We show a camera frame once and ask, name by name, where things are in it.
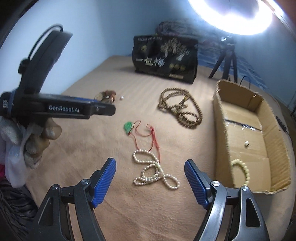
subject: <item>red string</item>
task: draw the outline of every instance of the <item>red string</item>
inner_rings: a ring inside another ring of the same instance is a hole
[[[156,148],[156,150],[157,150],[157,154],[158,154],[159,163],[160,163],[159,144],[158,144],[158,142],[157,142],[157,140],[156,140],[156,135],[155,135],[155,130],[154,130],[154,128],[153,128],[151,125],[147,124],[147,125],[146,125],[146,128],[148,128],[148,129],[150,130],[150,133],[149,133],[148,135],[144,135],[144,134],[141,134],[141,133],[138,131],[138,127],[140,126],[140,124],[141,124],[141,121],[140,121],[140,120],[135,121],[135,123],[133,124],[133,127],[132,127],[132,129],[129,131],[128,135],[131,135],[131,136],[134,138],[135,145],[136,145],[136,148],[137,148],[137,149],[140,149],[140,148],[138,147],[138,143],[137,143],[136,136],[131,132],[134,128],[135,128],[135,133],[136,133],[137,135],[139,135],[139,136],[142,136],[142,137],[152,136],[151,148],[150,148],[148,151],[151,151],[152,148],[153,148],[153,146],[155,145],[155,148]]]

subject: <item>bracelet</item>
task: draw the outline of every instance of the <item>bracelet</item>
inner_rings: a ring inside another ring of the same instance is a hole
[[[244,186],[248,186],[250,181],[250,173],[249,169],[247,168],[246,164],[241,161],[240,159],[234,159],[231,161],[231,166],[238,165],[241,167],[242,171],[244,172],[244,176],[246,177],[246,181],[244,183]]]

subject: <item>metal screw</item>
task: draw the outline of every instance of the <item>metal screw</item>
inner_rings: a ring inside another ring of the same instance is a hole
[[[52,190],[57,190],[59,188],[59,184],[52,185]]]
[[[248,188],[247,186],[243,186],[242,190],[245,191],[245,192],[248,192],[250,190],[250,188]]]
[[[218,186],[220,186],[220,182],[212,181],[212,185],[215,186],[215,187],[218,187]]]
[[[81,181],[81,184],[82,184],[82,185],[87,185],[87,184],[89,184],[89,180],[88,180],[88,179],[83,179],[83,180]]]

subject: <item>tripod leg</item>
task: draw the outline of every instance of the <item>tripod leg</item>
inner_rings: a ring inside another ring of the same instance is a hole
[[[224,70],[223,70],[223,75],[222,75],[222,79],[224,79],[224,80],[228,80],[231,59],[232,59],[232,51],[228,50],[228,51],[226,51]]]
[[[235,53],[232,53],[232,63],[233,63],[233,74],[234,74],[234,82],[237,83],[237,56]]]
[[[226,51],[224,50],[220,54],[220,56],[219,56],[219,58],[218,58],[218,60],[217,60],[217,62],[215,64],[211,74],[209,75],[209,79],[211,79],[214,76],[214,74],[216,73],[216,71],[219,68],[220,64],[222,63],[223,59],[225,58],[225,55],[226,55]]]

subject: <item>black bag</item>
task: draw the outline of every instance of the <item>black bag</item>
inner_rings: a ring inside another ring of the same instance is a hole
[[[135,36],[136,72],[173,78],[192,84],[197,72],[196,39],[174,36]]]

